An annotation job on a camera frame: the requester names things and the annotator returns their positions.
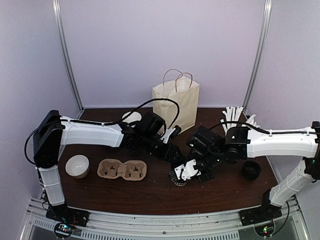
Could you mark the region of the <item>cardboard cup carrier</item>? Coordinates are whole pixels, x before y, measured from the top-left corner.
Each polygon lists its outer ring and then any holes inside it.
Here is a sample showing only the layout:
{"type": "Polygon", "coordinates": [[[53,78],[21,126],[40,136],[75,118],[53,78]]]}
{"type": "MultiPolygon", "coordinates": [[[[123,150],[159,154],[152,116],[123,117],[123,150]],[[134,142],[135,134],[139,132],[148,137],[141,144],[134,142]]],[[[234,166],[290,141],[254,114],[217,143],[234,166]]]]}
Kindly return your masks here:
{"type": "Polygon", "coordinates": [[[147,175],[147,164],[142,160],[128,160],[106,158],[97,169],[97,175],[104,179],[114,180],[119,177],[126,181],[141,181],[147,175]]]}

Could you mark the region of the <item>cream paper bag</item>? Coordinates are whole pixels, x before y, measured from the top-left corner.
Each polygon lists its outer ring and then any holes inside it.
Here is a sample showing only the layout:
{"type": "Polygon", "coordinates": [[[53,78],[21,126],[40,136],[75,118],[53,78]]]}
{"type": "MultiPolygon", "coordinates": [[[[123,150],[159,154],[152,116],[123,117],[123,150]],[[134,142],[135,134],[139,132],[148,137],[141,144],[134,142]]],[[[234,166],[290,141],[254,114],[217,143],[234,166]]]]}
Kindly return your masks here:
{"type": "Polygon", "coordinates": [[[167,127],[178,125],[184,132],[196,123],[200,84],[189,72],[179,72],[174,80],[165,81],[152,88],[153,112],[162,117],[167,127]]]}

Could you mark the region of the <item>black paper coffee cup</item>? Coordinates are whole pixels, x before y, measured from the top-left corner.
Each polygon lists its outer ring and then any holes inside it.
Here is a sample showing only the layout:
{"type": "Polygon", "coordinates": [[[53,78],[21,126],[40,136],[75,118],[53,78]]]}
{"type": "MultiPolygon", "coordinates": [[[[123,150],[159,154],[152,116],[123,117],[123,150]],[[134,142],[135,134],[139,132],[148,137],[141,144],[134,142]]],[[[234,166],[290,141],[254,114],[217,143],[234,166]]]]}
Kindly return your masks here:
{"type": "Polygon", "coordinates": [[[187,181],[180,181],[180,180],[175,180],[173,183],[178,186],[178,187],[184,187],[188,182],[187,181]]]}

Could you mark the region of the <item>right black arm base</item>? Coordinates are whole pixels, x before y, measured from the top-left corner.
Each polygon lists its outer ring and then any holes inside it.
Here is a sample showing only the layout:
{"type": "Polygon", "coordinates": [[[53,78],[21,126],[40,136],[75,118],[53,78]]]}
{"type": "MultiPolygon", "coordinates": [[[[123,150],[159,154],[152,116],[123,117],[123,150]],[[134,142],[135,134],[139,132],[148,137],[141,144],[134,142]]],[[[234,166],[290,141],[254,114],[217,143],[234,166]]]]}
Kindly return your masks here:
{"type": "Polygon", "coordinates": [[[261,206],[241,210],[239,212],[242,226],[255,225],[272,219],[279,218],[282,216],[280,207],[275,208],[263,208],[261,206]]]}

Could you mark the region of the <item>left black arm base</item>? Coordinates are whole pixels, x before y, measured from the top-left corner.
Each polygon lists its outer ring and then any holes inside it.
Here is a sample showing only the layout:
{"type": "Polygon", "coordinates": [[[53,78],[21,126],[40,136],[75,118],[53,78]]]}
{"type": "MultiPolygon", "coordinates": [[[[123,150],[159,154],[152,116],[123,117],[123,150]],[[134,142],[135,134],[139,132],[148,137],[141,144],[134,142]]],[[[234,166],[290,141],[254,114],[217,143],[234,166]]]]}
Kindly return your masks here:
{"type": "Polygon", "coordinates": [[[90,213],[86,210],[80,210],[68,207],[66,203],[52,206],[48,205],[46,218],[68,224],[75,224],[79,227],[86,227],[90,213]]]}

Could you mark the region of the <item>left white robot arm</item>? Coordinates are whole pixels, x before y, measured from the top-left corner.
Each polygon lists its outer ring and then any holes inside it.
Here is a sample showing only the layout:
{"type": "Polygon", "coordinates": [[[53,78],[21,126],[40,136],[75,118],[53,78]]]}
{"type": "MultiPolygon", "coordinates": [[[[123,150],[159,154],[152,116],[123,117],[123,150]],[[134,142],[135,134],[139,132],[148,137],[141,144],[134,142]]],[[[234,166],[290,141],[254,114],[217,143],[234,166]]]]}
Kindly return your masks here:
{"type": "Polygon", "coordinates": [[[178,125],[166,125],[165,120],[154,112],[144,115],[136,111],[127,113],[115,122],[98,122],[73,119],[51,110],[33,137],[33,160],[42,179],[52,213],[61,222],[72,218],[66,207],[58,170],[61,146],[99,145],[111,148],[129,146],[146,150],[155,158],[169,163],[184,159],[180,148],[171,143],[181,132],[178,125]]]}

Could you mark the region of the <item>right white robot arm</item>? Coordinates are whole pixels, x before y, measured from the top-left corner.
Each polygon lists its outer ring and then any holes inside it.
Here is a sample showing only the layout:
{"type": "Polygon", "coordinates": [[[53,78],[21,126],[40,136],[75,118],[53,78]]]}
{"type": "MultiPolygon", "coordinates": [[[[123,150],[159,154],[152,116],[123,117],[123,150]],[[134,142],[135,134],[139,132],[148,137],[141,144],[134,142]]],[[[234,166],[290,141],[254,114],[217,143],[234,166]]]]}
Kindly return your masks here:
{"type": "Polygon", "coordinates": [[[290,197],[306,184],[320,178],[320,126],[313,122],[302,129],[262,130],[257,127],[234,126],[220,136],[204,126],[197,128],[187,139],[192,154],[186,163],[175,169],[179,180],[193,177],[202,180],[220,163],[262,156],[299,156],[298,166],[266,195],[267,201],[256,210],[259,220],[268,220],[290,197]]]}

